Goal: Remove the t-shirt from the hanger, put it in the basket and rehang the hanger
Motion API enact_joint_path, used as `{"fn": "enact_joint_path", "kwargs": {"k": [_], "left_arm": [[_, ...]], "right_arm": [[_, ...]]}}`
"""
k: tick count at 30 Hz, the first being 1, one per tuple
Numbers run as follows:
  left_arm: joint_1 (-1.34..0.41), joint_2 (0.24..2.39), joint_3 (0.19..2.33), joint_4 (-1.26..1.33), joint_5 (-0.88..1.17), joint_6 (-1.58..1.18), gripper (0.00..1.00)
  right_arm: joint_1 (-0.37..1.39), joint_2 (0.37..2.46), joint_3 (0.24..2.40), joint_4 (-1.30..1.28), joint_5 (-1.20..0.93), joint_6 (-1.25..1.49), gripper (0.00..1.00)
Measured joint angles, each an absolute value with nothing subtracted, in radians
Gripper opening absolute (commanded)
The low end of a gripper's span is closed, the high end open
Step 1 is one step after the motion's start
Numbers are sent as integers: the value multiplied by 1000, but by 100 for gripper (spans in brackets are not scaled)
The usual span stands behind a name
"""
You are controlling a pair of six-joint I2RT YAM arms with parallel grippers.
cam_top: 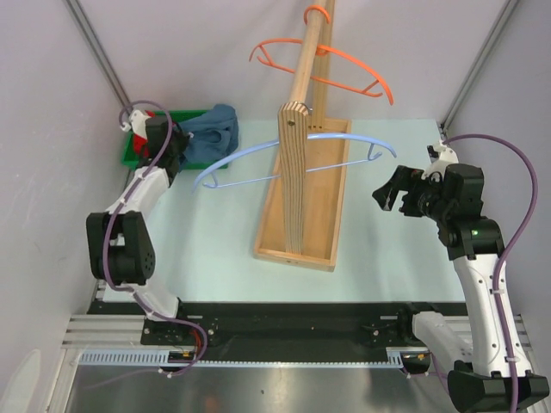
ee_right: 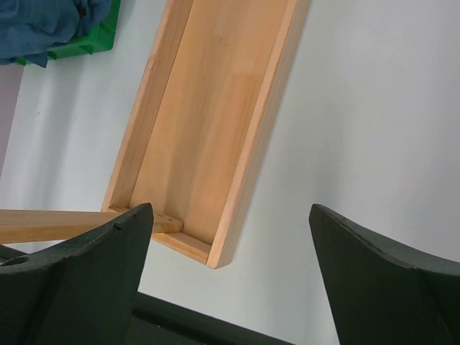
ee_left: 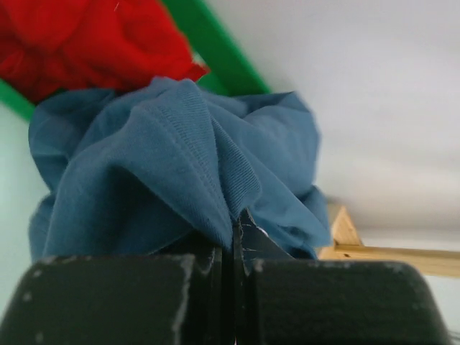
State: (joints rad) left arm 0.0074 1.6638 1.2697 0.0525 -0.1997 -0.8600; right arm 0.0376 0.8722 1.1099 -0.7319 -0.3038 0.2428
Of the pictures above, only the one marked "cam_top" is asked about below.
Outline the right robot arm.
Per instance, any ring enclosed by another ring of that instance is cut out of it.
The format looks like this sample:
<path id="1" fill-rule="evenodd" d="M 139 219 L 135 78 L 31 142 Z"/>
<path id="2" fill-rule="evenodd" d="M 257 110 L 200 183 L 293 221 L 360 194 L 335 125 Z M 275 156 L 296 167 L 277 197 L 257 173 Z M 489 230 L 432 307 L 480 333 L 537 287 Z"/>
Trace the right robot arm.
<path id="1" fill-rule="evenodd" d="M 437 311 L 399 320 L 399 339 L 407 345 L 422 342 L 434 355 L 457 411 L 516 412 L 542 401 L 550 388 L 520 343 L 500 263 L 505 255 L 501 231 L 481 213 L 483 187 L 483 171 L 472 165 L 450 164 L 430 174 L 400 165 L 373 197 L 389 211 L 403 192 L 401 213 L 436 222 L 467 307 L 469 341 Z"/>

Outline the blue t shirt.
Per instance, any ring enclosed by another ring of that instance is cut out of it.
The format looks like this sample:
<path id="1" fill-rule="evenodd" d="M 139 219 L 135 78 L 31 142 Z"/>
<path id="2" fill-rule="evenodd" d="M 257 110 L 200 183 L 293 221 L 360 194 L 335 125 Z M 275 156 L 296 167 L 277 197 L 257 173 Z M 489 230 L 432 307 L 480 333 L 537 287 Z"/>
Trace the blue t shirt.
<path id="1" fill-rule="evenodd" d="M 181 121 L 178 125 L 185 132 L 193 134 L 180 156 L 182 169 L 188 164 L 217 162 L 238 149 L 238 116 L 230 105 L 216 104 L 206 113 Z"/>

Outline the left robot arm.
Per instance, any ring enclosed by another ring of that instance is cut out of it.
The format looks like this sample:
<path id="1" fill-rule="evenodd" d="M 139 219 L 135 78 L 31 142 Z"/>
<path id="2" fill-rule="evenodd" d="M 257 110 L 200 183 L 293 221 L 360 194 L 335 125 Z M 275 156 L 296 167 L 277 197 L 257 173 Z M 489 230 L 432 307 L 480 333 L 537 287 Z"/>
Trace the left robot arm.
<path id="1" fill-rule="evenodd" d="M 156 254 L 146 220 L 180 170 L 179 157 L 190 135 L 169 115 L 132 111 L 122 125 L 137 139 L 139 166 L 120 198 L 106 211 L 86 219 L 90 268 L 95 278 L 128 293 L 169 342 L 184 342 L 189 321 L 177 315 L 179 299 L 152 281 Z"/>

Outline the light blue hanger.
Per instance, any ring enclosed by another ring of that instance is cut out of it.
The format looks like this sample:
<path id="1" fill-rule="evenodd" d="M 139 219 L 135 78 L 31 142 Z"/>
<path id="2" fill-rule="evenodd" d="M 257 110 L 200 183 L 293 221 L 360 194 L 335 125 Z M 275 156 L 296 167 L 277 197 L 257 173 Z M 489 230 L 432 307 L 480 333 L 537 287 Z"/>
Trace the light blue hanger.
<path id="1" fill-rule="evenodd" d="M 314 167 L 314 168 L 306 169 L 306 173 L 313 173 L 313 172 L 324 171 L 324 170 L 333 170 L 336 168 L 352 166 L 359 163 L 374 162 L 382 156 L 382 153 L 380 151 L 375 150 L 376 146 L 387 150 L 393 156 L 393 158 L 398 157 L 396 150 L 388 142 L 375 139 L 373 137 L 358 135 L 354 133 L 311 133 L 307 135 L 306 140 L 307 141 L 340 140 L 340 141 L 355 141 L 355 142 L 361 142 L 364 144 L 369 144 L 367 155 L 364 159 Z M 209 188 L 209 189 L 229 188 L 229 187 L 245 185 L 245 184 L 254 183 L 254 182 L 271 181 L 276 178 L 280 178 L 281 177 L 280 175 L 271 175 L 271 176 L 265 176 L 261 178 L 255 178 L 255 179 L 250 179 L 250 180 L 245 180 L 240 182 L 230 182 L 226 184 L 220 184 L 216 176 L 216 172 L 219 169 L 221 169 L 223 166 L 227 166 L 229 163 L 236 161 L 242 157 L 249 156 L 250 154 L 276 147 L 279 144 L 280 143 L 278 139 L 270 140 L 267 142 L 263 142 L 261 144 L 250 146 L 243 150 L 235 151 L 231 155 L 224 157 L 219 161 L 214 162 L 213 164 L 205 168 L 195 178 L 192 186 L 192 191 L 195 192 L 200 185 L 202 185 L 204 188 Z"/>

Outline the orange hanger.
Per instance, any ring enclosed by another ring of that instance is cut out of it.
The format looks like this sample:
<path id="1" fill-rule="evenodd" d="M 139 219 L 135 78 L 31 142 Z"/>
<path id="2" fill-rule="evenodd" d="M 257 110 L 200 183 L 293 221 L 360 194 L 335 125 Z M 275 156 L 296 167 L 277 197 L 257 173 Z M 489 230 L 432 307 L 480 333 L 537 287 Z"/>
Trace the orange hanger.
<path id="1" fill-rule="evenodd" d="M 293 74 L 294 81 L 291 86 L 290 97 L 288 98 L 290 102 L 303 102 L 306 98 L 310 81 L 314 81 L 369 98 L 381 98 L 384 96 L 392 106 L 394 104 L 393 92 L 383 76 L 360 59 L 332 46 L 328 46 L 319 40 L 322 30 L 329 27 L 333 21 L 331 13 L 326 5 L 326 1 L 314 1 L 304 9 L 302 20 L 306 26 L 306 32 L 303 39 L 273 38 L 263 40 L 253 47 L 249 55 L 249 61 L 256 59 L 262 65 Z M 300 54 L 294 69 L 279 65 L 272 59 L 267 49 L 267 46 L 272 44 L 300 45 Z M 327 56 L 338 56 L 352 63 L 369 74 L 373 78 L 373 81 L 363 88 L 356 88 L 344 83 L 332 81 L 327 75 L 314 75 L 314 60 Z"/>

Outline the red t shirt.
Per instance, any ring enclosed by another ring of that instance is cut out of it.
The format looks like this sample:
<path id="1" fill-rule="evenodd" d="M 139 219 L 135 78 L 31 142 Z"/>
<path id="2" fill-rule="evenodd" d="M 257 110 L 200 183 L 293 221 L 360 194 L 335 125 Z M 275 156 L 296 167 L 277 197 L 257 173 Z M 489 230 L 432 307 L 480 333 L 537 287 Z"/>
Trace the red t shirt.
<path id="1" fill-rule="evenodd" d="M 146 110 L 151 117 L 155 117 L 156 115 L 150 111 Z M 133 135 L 133 150 L 136 155 L 139 157 L 147 157 L 148 156 L 148 150 L 146 149 L 147 140 L 144 140 L 136 135 Z"/>

